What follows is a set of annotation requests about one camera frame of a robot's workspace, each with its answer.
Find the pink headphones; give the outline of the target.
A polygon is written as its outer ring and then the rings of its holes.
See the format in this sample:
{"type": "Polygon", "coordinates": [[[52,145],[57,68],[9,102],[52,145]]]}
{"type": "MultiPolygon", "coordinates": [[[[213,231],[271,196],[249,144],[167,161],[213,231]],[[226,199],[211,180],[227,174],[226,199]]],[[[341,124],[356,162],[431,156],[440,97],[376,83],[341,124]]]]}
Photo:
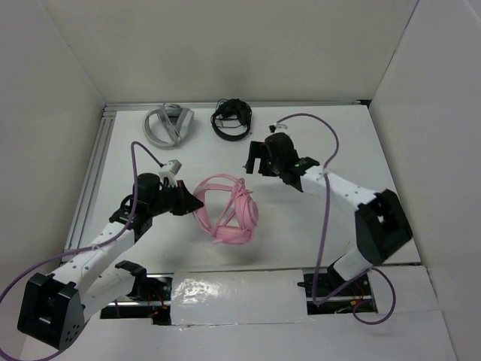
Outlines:
{"type": "Polygon", "coordinates": [[[194,212],[193,217],[200,228],[209,234],[213,244],[243,245],[249,243],[259,221],[259,210],[247,189],[245,180],[230,174],[215,174],[205,178],[194,191],[194,196],[203,201],[204,207],[194,212]],[[212,223],[206,207],[206,193],[220,191],[229,194],[226,206],[217,221],[212,223]]]}

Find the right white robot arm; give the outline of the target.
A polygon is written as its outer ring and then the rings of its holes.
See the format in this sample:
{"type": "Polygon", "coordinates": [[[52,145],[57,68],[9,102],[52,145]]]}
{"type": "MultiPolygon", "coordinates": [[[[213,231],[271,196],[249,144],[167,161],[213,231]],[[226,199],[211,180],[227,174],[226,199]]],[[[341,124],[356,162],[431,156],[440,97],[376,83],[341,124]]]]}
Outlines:
{"type": "Polygon", "coordinates": [[[279,177],[284,184],[312,196],[328,196],[330,206],[354,216],[355,243],[327,269],[329,289],[346,294],[361,272],[382,265],[413,238],[413,230],[398,195],[358,186],[328,170],[310,157],[300,157],[292,139],[279,132],[264,141],[251,141],[246,172],[279,177]]]}

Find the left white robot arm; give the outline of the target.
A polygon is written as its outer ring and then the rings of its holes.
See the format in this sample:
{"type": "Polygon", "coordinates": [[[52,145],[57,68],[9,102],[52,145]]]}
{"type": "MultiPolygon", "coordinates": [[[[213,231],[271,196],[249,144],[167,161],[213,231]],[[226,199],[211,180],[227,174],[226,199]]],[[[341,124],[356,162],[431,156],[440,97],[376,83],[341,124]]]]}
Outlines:
{"type": "Polygon", "coordinates": [[[48,275],[36,273],[26,284],[17,328],[57,350],[70,347],[90,317],[121,296],[142,299],[147,270],[116,258],[133,247],[164,213],[190,214],[203,207],[184,182],[144,173],[137,177],[99,235],[48,275]]]}

